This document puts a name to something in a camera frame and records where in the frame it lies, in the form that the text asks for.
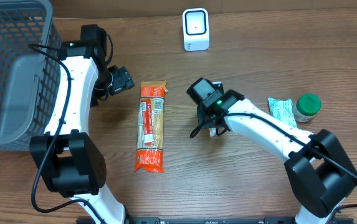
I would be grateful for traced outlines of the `white barcode scanner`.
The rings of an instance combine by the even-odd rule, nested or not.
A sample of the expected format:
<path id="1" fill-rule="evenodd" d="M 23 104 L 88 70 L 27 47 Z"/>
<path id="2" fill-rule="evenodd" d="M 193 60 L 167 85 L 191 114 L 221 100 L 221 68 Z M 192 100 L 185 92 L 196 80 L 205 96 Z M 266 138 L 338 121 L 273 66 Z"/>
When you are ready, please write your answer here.
<path id="1" fill-rule="evenodd" d="M 205 8 L 191 8 L 182 13 L 183 44 L 188 52 L 209 49 L 209 14 Z"/>

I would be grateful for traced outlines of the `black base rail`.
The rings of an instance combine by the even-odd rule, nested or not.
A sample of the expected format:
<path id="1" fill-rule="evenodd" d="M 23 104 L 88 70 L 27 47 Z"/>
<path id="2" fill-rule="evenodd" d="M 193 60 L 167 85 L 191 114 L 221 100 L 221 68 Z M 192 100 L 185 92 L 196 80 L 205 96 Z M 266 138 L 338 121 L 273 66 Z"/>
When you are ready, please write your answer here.
<path id="1" fill-rule="evenodd" d="M 294 217 L 265 217 L 262 219 L 170 219 L 161 220 L 157 217 L 133 217 L 125 220 L 124 224 L 295 224 Z"/>

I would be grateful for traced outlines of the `small orange snack box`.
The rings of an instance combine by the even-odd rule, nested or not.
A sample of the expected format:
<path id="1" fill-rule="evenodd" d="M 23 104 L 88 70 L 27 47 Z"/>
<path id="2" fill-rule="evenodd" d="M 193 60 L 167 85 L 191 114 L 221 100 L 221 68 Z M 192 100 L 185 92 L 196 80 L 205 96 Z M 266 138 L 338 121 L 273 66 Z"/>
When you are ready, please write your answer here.
<path id="1" fill-rule="evenodd" d="M 209 136 L 211 138 L 218 136 L 218 129 L 217 128 L 209 128 Z"/>

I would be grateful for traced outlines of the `grey plastic mesh basket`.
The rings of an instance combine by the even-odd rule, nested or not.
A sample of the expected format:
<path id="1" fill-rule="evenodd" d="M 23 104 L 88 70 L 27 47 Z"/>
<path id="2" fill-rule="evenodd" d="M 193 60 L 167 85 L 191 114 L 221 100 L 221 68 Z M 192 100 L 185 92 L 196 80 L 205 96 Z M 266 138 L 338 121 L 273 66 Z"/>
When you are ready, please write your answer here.
<path id="1" fill-rule="evenodd" d="M 60 82 L 62 39 L 49 1 L 0 1 L 0 150 L 26 151 L 41 136 Z"/>

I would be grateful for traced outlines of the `orange spaghetti packet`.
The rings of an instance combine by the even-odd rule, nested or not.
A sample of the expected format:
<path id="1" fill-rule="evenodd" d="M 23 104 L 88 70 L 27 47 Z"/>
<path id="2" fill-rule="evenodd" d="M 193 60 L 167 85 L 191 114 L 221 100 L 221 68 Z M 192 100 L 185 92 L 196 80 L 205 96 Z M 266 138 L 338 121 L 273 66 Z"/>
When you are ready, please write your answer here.
<path id="1" fill-rule="evenodd" d="M 141 82 L 135 170 L 163 172 L 166 81 Z"/>

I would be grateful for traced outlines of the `teal wet wipes pack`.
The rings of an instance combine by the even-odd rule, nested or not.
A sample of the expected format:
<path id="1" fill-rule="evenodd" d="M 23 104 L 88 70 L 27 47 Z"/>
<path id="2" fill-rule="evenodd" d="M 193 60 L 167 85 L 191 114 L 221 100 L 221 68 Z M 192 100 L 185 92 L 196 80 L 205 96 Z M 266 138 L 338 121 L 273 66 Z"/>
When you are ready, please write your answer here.
<path id="1" fill-rule="evenodd" d="M 268 98 L 268 104 L 271 116 L 293 128 L 297 128 L 297 122 L 293 115 L 293 104 L 290 98 L 287 100 Z"/>

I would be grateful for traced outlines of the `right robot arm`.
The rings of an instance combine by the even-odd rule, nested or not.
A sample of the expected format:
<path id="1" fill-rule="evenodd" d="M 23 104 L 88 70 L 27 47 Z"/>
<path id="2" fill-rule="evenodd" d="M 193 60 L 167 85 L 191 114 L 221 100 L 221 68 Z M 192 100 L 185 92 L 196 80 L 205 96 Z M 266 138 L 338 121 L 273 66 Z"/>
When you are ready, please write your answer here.
<path id="1" fill-rule="evenodd" d="M 187 90 L 197 104 L 199 125 L 241 134 L 284 164 L 301 208 L 293 223 L 336 223 L 342 202 L 357 186 L 357 171 L 338 138 L 322 129 L 316 134 L 293 128 L 258 109 L 244 95 L 222 89 L 205 78 Z"/>

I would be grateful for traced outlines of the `green lid jar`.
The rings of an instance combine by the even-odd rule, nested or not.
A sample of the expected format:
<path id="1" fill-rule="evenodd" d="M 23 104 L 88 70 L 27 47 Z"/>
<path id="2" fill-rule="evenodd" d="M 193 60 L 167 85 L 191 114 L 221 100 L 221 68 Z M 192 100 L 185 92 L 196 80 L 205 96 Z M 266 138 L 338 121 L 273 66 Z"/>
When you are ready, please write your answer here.
<path id="1" fill-rule="evenodd" d="M 321 99 L 313 93 L 302 95 L 293 105 L 293 115 L 296 121 L 310 121 L 321 110 Z"/>

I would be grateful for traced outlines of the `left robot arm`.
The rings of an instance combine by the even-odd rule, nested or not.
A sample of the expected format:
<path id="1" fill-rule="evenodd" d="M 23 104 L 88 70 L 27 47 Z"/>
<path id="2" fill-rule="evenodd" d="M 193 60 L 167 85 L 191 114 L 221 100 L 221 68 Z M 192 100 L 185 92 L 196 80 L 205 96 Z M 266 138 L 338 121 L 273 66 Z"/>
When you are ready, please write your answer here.
<path id="1" fill-rule="evenodd" d="M 51 118 L 41 136 L 31 138 L 38 168 L 31 204 L 50 213 L 73 203 L 90 215 L 89 223 L 133 223 L 127 208 L 106 184 L 104 156 L 88 135 L 91 107 L 134 87 L 125 67 L 110 66 L 113 42 L 96 24 L 81 27 L 80 39 L 66 41 L 56 55 L 60 83 Z"/>

